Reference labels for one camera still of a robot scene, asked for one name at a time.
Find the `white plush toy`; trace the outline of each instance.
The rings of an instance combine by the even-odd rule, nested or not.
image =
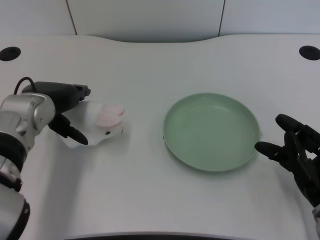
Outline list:
[[[71,126],[79,130],[88,140],[88,146],[95,146],[102,140],[122,133],[122,105],[103,104],[95,101],[81,101],[75,108],[63,113]],[[81,143],[60,136],[69,148],[83,146]]]

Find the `green bowl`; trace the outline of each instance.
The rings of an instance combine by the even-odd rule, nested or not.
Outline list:
[[[211,172],[232,170],[249,162],[260,136],[258,122],[248,108],[214,93],[178,101],[163,125],[164,141],[179,160]]]

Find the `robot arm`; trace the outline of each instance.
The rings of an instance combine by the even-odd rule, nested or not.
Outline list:
[[[24,231],[30,206],[19,193],[20,172],[35,137],[49,127],[62,135],[88,144],[86,137],[70,126],[61,113],[70,110],[90,94],[84,85],[36,82],[23,89],[22,94],[7,96],[0,107],[0,240],[17,240]]]
[[[312,213],[320,239],[320,134],[284,114],[279,114],[275,121],[285,131],[284,146],[260,141],[254,147],[293,173],[299,190],[314,207]],[[308,158],[306,150],[316,157]]]

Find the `table surface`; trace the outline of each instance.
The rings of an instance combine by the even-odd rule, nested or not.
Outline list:
[[[166,111],[197,93],[224,94],[256,116],[263,141],[283,144],[275,117],[319,129],[320,61],[300,56],[320,35],[231,35],[192,43],[127,43],[93,36],[0,38],[19,58],[0,62],[0,100],[25,76],[88,85],[88,100],[123,104],[123,135],[68,149],[46,128],[22,171],[31,205],[22,240],[178,232],[248,240],[316,239],[312,207],[293,176],[258,155],[206,173],[163,141]]]

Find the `plate rim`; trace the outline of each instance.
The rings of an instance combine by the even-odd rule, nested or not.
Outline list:
[[[233,97],[229,97],[227,95],[224,95],[224,94],[220,94],[220,93],[214,93],[214,92],[202,92],[202,93],[195,93],[195,94],[191,94],[191,95],[188,95],[188,96],[185,96],[183,98],[181,98],[180,100],[176,101],[170,108],[169,110],[166,112],[165,114],[165,117],[164,117],[164,120],[163,120],[163,124],[162,124],[162,135],[163,135],[163,139],[164,139],[164,142],[165,142],[165,145],[167,146],[167,148],[170,150],[170,152],[174,155],[174,157],[176,159],[178,159],[180,162],[184,163],[185,165],[191,167],[191,168],[194,168],[194,169],[197,169],[197,170],[201,170],[201,171],[205,171],[205,172],[211,172],[211,173],[218,173],[218,172],[226,172],[226,171],[231,171],[231,170],[235,170],[241,166],[244,166],[245,164],[249,163],[257,154],[258,152],[256,150],[254,150],[252,152],[252,154],[247,158],[246,161],[244,162],[240,162],[239,164],[237,165],[234,165],[233,167],[228,167],[228,168],[225,168],[225,169],[222,169],[222,170],[208,170],[208,169],[203,169],[201,167],[197,167],[197,166],[193,166],[187,162],[185,162],[184,160],[182,160],[180,157],[178,157],[174,151],[172,150],[172,148],[170,147],[170,145],[168,144],[168,141],[167,141],[167,138],[166,138],[166,134],[165,134],[165,125],[166,125],[166,120],[168,118],[168,114],[170,113],[170,111],[180,102],[182,102],[183,100],[187,99],[187,98],[190,98],[190,97],[194,97],[194,96],[197,96],[197,95],[215,95],[215,96],[220,96],[220,97],[224,97],[224,98],[228,98],[228,99],[231,99],[235,102],[237,102],[238,104],[242,105],[243,107],[245,107],[249,112],[250,114],[253,116],[255,122],[256,122],[256,125],[257,125],[257,128],[258,128],[258,132],[259,132],[259,136],[258,136],[258,141],[261,140],[261,137],[262,137],[262,133],[261,133],[261,128],[260,128],[260,125],[259,125],[259,122],[256,118],[256,116],[253,114],[253,112],[246,106],[244,105],[242,102],[234,99]]]

